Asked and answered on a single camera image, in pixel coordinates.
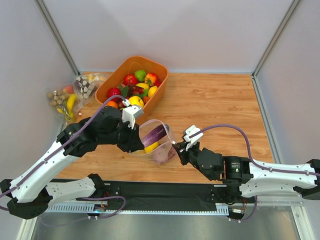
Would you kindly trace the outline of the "clear polka dot zip bag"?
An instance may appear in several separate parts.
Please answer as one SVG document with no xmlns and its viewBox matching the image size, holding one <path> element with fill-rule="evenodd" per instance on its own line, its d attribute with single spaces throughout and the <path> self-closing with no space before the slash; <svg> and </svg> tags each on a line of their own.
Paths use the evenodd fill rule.
<svg viewBox="0 0 320 240">
<path fill-rule="evenodd" d="M 177 152 L 173 147 L 176 142 L 173 128 L 158 119 L 151 119 L 139 127 L 139 139 L 144 145 L 142 150 L 131 153 L 161 165 L 173 159 Z"/>
</svg>

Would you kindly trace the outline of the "purple fake eggplant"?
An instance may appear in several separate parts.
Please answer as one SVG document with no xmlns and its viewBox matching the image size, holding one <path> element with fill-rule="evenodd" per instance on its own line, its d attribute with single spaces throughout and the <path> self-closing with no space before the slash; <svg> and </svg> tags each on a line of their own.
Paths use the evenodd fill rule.
<svg viewBox="0 0 320 240">
<path fill-rule="evenodd" d="M 165 124 L 158 125 L 156 128 L 151 130 L 147 135 L 145 135 L 141 142 L 143 143 L 144 147 L 148 147 L 155 142 L 158 142 L 159 140 L 163 139 L 167 135 L 167 131 L 170 129 L 170 127 Z"/>
</svg>

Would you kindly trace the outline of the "yellow fake pear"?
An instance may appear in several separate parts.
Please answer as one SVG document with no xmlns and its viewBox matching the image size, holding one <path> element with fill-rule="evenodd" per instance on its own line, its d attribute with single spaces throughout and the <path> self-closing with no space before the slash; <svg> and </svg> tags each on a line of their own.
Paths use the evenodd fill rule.
<svg viewBox="0 0 320 240">
<path fill-rule="evenodd" d="M 160 145 L 159 142 L 156 141 L 156 142 L 152 143 L 151 145 L 145 147 L 144 150 L 138 150 L 138 151 L 136 152 L 136 154 L 138 154 L 138 155 L 149 154 L 149 153 L 151 153 L 152 151 L 154 151 L 156 148 L 158 148 L 159 145 Z"/>
</svg>

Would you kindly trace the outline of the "purple fake fruit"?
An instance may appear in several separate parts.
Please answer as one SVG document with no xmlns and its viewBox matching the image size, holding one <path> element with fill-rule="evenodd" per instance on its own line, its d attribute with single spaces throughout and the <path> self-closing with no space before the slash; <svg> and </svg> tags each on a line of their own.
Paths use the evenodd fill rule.
<svg viewBox="0 0 320 240">
<path fill-rule="evenodd" d="M 173 147 L 170 149 L 165 147 L 158 147 L 153 153 L 152 153 L 152 159 L 156 164 L 164 164 L 170 159 L 172 159 L 176 155 L 176 151 Z"/>
</svg>

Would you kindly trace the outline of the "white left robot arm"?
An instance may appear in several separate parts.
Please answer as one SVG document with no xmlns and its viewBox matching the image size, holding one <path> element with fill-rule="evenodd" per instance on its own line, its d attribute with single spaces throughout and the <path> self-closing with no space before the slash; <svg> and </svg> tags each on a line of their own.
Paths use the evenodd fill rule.
<svg viewBox="0 0 320 240">
<path fill-rule="evenodd" d="M 107 187 L 96 173 L 69 182 L 51 181 L 71 163 L 95 151 L 99 145 L 115 145 L 127 153 L 143 150 L 139 125 L 136 124 L 136 118 L 142 114 L 143 109 L 137 105 L 123 110 L 106 106 L 92 117 L 69 124 L 49 150 L 25 173 L 13 180 L 1 181 L 2 195 L 10 197 L 4 210 L 29 220 L 58 203 L 87 198 L 100 200 L 105 197 Z"/>
</svg>

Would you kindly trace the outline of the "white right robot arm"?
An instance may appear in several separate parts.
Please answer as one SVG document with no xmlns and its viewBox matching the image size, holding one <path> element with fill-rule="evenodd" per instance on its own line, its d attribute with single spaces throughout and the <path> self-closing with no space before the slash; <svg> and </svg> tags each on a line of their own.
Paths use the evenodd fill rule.
<svg viewBox="0 0 320 240">
<path fill-rule="evenodd" d="M 186 142 L 173 144 L 182 165 L 191 164 L 210 181 L 221 181 L 228 198 L 261 195 L 299 194 L 306 200 L 320 198 L 320 161 L 304 164 L 277 164 L 247 157 L 223 156 L 197 143 L 187 149 Z"/>
</svg>

